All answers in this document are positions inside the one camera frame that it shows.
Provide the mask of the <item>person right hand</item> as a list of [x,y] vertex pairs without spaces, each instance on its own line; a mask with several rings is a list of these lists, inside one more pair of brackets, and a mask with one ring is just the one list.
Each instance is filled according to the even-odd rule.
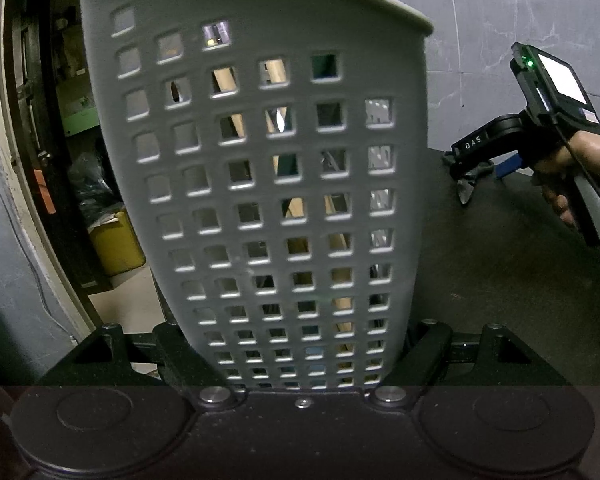
[[600,135],[584,130],[576,132],[566,148],[541,160],[533,170],[539,175],[544,200],[566,226],[575,229],[578,224],[573,217],[570,195],[558,180],[568,174],[588,174],[600,188]]

